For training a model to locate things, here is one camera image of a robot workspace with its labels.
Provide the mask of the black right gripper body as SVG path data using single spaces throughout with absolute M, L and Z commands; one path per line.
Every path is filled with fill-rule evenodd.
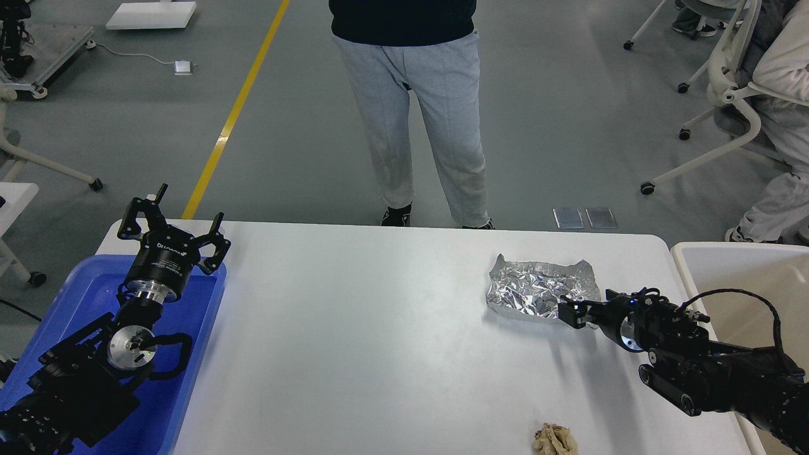
M 647 325 L 650 292 L 633 292 L 635 303 L 603 302 L 594 308 L 594 323 L 625 351 L 640 353 L 658 348 L 658 340 Z

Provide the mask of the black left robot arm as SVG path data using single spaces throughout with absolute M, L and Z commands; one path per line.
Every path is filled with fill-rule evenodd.
M 206 276 L 223 265 L 231 242 L 224 214 L 193 235 L 170 224 L 160 209 L 167 185 L 153 198 L 133 198 L 118 238 L 138 253 L 114 291 L 116 313 L 103 313 L 38 357 L 28 394 L 2 411 L 3 454 L 69 454 L 75 441 L 93 447 L 141 405 L 136 391 L 170 381 L 191 368 L 196 334 L 159 334 L 168 303 L 181 299 L 194 270 Z

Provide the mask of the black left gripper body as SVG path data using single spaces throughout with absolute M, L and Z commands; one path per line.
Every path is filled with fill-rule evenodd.
M 194 241 L 194 235 L 181 229 L 147 231 L 125 277 L 125 288 L 141 291 L 156 286 L 164 292 L 165 302 L 179 300 L 200 260 L 199 245 Z

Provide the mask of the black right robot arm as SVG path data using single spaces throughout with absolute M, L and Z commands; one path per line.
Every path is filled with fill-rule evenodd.
M 605 292 L 604 301 L 561 297 L 558 317 L 575 329 L 593 323 L 629 352 L 645 352 L 642 383 L 689 416 L 733 411 L 784 446 L 806 454 L 805 371 L 786 354 L 781 320 L 771 303 L 768 348 L 743 348 L 710 339 L 710 317 L 686 301 L 675 305 L 656 288 L 633 293 Z

